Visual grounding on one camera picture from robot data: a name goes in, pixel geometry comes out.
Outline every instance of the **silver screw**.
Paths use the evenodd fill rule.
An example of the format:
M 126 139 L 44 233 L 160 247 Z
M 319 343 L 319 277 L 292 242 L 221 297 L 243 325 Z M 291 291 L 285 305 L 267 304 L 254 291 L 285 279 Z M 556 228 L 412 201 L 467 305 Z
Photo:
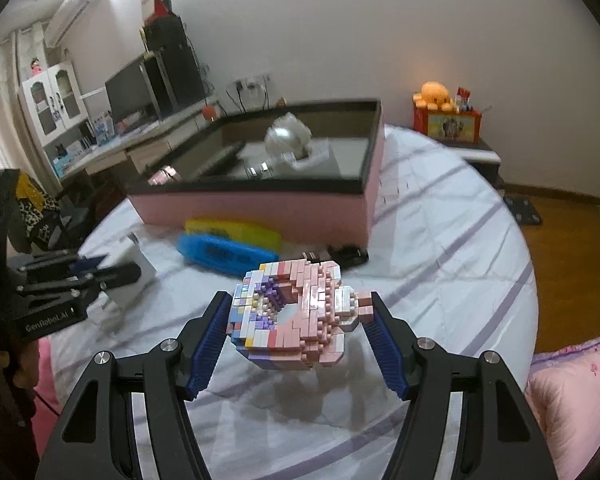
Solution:
M 419 337 L 418 338 L 418 346 L 423 350 L 431 350 L 436 345 L 436 342 L 433 339 L 428 337 Z
M 493 350 L 489 350 L 488 352 L 484 353 L 484 360 L 489 364 L 494 365 L 500 362 L 500 356 Z
M 160 350 L 163 352 L 173 352 L 176 348 L 178 348 L 177 339 L 169 338 L 160 343 Z
M 111 359 L 111 354 L 107 351 L 98 352 L 93 358 L 97 365 L 103 365 L 104 363 L 108 362 L 109 359 Z

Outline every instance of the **white tablecloth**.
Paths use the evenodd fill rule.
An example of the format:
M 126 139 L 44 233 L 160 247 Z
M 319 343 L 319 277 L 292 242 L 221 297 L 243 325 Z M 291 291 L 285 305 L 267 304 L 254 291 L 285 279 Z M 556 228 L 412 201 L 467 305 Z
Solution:
M 498 351 L 523 386 L 538 300 L 520 230 L 497 193 L 451 151 L 402 128 L 387 126 L 385 135 L 369 263 L 344 272 L 343 283 L 378 291 L 394 316 L 449 352 Z M 90 320 L 51 336 L 61 403 L 97 351 L 116 357 L 146 352 L 200 316 L 217 290 L 237 284 L 185 266 L 174 246 L 178 232 L 145 226 L 129 202 L 109 215 L 82 252 L 105 253 L 129 231 L 158 280 L 132 308 L 122 312 L 109 303 L 103 311 L 100 298 Z M 459 401 L 453 394 L 437 478 L 451 472 Z M 382 476 L 406 404 L 384 386 L 358 328 L 347 335 L 337 366 L 307 372 L 261 370 L 227 340 L 208 389 L 188 409 L 217 480 L 368 480 Z M 141 396 L 134 395 L 134 417 L 144 477 L 157 478 Z

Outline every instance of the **air conditioner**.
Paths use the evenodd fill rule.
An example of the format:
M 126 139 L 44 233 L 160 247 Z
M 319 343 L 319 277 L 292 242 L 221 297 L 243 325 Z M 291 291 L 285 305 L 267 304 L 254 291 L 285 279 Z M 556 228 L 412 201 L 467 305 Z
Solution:
M 93 0 L 64 0 L 58 12 L 49 21 L 45 31 L 45 43 L 49 48 L 53 48 L 62 41 L 64 35 L 74 24 Z

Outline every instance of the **yellow package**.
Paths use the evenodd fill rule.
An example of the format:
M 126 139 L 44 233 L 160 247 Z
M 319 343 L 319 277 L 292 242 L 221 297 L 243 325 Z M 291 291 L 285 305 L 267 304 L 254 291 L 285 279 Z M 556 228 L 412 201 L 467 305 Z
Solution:
M 282 237 L 279 233 L 254 224 L 231 220 L 193 218 L 184 225 L 187 234 L 207 234 L 228 238 L 234 242 L 260 247 L 274 253 L 280 252 Z

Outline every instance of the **pink cushion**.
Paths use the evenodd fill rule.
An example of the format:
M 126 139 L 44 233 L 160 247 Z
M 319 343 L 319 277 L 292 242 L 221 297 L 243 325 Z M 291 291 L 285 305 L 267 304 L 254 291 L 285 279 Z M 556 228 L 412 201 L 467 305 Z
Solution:
M 560 480 L 575 479 L 600 446 L 600 348 L 532 373 L 525 397 Z
M 40 371 L 40 380 L 38 386 L 34 389 L 56 412 L 60 413 L 61 408 L 56 397 L 54 376 L 51 373 L 51 346 L 47 338 L 40 340 L 40 362 L 38 369 Z M 38 449 L 38 454 L 42 456 L 58 418 L 39 398 L 36 397 L 35 403 L 36 415 L 31 419 L 31 423 L 33 425 L 33 435 L 36 439 L 36 448 Z

